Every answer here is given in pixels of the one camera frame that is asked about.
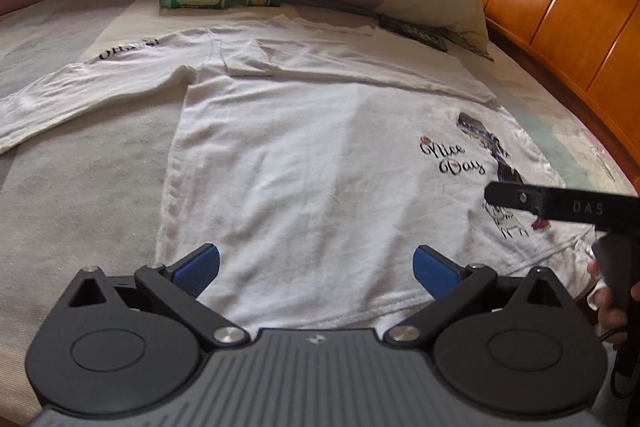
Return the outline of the person right hand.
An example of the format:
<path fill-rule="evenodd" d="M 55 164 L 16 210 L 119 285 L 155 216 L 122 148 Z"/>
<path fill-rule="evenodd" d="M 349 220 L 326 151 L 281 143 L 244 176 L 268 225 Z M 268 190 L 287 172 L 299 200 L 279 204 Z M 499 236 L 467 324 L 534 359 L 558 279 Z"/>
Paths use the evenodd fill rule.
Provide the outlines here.
<path fill-rule="evenodd" d="M 587 271 L 592 277 L 598 279 L 600 277 L 599 263 L 596 260 L 589 261 Z M 631 287 L 630 295 L 632 299 L 639 301 L 639 282 Z M 614 306 L 614 295 L 611 288 L 601 285 L 590 298 L 591 303 L 598 310 L 598 323 L 605 329 L 605 332 L 626 325 L 627 314 Z"/>

